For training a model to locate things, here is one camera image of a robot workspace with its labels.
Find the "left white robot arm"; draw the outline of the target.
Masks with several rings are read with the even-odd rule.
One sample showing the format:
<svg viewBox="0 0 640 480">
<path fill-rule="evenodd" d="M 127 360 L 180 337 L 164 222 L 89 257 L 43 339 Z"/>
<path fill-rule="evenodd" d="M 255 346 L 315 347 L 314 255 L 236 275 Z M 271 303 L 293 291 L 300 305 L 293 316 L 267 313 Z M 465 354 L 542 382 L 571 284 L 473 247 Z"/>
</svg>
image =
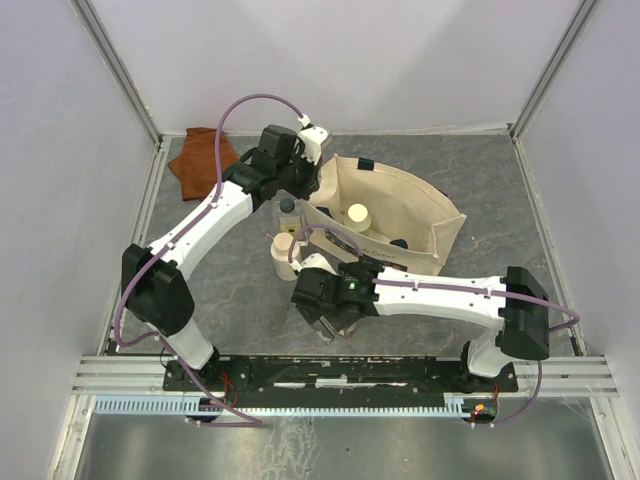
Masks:
<svg viewBox="0 0 640 480">
<path fill-rule="evenodd" d="M 319 187 L 322 149 L 329 130 L 309 124 L 299 132 L 269 125 L 256 147 L 222 174 L 221 183 L 176 227 L 148 247 L 130 245 L 122 256 L 124 309 L 150 326 L 186 364 L 199 390 L 215 387 L 217 349 L 193 318 L 187 281 L 204 256 L 236 224 L 279 191 L 309 199 Z"/>
</svg>

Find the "amber liquid clear bottle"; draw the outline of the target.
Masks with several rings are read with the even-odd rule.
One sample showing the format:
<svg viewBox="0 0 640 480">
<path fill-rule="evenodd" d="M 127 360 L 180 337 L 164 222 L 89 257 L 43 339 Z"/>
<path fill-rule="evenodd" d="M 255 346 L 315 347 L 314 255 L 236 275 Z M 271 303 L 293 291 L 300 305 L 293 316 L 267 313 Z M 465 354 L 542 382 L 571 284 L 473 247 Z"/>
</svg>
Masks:
<svg viewBox="0 0 640 480">
<path fill-rule="evenodd" d="M 332 322 L 321 316 L 318 320 L 318 334 L 328 343 L 337 339 L 349 339 L 356 330 L 356 324 L 342 325 L 340 322 Z"/>
</svg>

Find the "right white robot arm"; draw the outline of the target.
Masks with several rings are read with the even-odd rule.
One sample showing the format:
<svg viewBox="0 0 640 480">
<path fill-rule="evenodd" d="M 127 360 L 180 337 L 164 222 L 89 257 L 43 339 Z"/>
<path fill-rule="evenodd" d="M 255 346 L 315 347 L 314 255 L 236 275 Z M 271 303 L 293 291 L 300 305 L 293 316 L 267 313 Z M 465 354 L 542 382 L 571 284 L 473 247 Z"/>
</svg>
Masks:
<svg viewBox="0 0 640 480">
<path fill-rule="evenodd" d="M 483 389 L 513 360 L 542 362 L 550 355 L 548 295 L 522 267 L 510 266 L 503 276 L 453 278 L 398 270 L 366 256 L 332 268 L 312 255 L 295 272 L 292 303 L 328 337 L 364 317 L 419 315 L 481 326 L 457 367 L 468 390 Z"/>
</svg>

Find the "beige pump bottle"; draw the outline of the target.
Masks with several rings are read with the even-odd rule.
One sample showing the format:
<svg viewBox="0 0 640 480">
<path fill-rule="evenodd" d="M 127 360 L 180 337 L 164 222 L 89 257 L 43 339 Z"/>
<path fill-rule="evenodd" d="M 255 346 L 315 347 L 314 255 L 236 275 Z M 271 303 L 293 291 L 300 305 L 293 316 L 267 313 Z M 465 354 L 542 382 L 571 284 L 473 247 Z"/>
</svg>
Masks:
<svg viewBox="0 0 640 480">
<path fill-rule="evenodd" d="M 292 259 L 300 261 L 301 250 L 299 243 L 287 232 L 278 233 L 272 239 L 270 253 L 277 276 L 284 281 L 295 281 L 297 278 L 293 267 L 289 263 L 289 249 L 293 247 Z"/>
</svg>

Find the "pale green lotion bottle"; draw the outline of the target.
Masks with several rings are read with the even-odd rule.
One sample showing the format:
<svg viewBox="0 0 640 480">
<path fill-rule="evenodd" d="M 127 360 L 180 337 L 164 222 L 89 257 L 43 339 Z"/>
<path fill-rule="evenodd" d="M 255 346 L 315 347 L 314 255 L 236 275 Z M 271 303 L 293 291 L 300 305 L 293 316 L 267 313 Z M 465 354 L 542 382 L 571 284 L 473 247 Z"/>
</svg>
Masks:
<svg viewBox="0 0 640 480">
<path fill-rule="evenodd" d="M 371 230 L 369 210 L 363 204 L 352 204 L 344 215 L 343 224 L 352 232 L 368 236 Z"/>
</svg>

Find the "cream canvas tote bag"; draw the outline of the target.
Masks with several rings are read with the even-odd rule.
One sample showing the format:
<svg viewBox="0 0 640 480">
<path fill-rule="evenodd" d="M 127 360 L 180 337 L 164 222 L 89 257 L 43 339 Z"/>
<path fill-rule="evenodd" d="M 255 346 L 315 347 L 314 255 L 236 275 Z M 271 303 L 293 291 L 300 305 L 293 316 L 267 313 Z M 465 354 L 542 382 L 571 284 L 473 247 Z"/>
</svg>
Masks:
<svg viewBox="0 0 640 480">
<path fill-rule="evenodd" d="M 310 242 L 342 262 L 360 253 L 410 273 L 437 275 L 466 215 L 433 185 L 404 170 L 366 158 L 334 155 L 321 170 L 318 191 L 302 203 L 318 227 Z M 363 204 L 371 216 L 368 236 L 343 224 L 347 209 Z"/>
</svg>

